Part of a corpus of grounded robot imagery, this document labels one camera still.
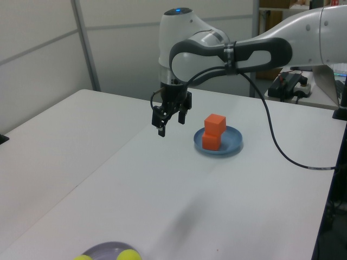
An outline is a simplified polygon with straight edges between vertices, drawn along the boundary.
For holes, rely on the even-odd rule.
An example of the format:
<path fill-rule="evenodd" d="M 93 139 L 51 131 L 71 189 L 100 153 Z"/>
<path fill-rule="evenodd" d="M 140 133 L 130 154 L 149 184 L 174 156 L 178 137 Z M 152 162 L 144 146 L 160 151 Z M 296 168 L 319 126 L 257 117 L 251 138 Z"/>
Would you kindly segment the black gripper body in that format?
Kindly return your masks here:
<path fill-rule="evenodd" d="M 161 83 L 161 98 L 164 107 L 189 102 L 187 87 L 182 84 Z"/>

